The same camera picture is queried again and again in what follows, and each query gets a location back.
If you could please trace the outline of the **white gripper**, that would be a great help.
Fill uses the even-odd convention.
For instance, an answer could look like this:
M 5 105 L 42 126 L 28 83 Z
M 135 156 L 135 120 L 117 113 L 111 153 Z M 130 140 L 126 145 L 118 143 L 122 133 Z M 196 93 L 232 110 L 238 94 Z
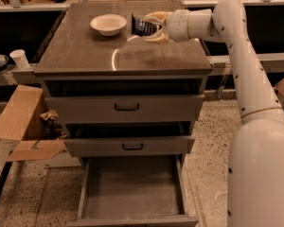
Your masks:
M 189 11 L 186 9 L 177 9 L 174 12 L 156 11 L 145 15 L 144 21 L 161 26 L 166 25 L 166 30 L 160 29 L 150 36 L 144 36 L 143 39 L 153 44 L 165 44 L 171 40 L 188 41 L 188 15 Z

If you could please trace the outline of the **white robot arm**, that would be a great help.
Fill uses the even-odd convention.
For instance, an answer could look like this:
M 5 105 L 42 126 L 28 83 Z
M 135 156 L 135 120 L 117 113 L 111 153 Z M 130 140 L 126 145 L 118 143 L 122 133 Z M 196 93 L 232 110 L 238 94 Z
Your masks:
M 228 227 L 284 227 L 284 111 L 247 32 L 240 0 L 212 10 L 156 11 L 144 20 L 162 28 L 149 43 L 223 41 L 228 50 L 241 127 L 228 161 Z

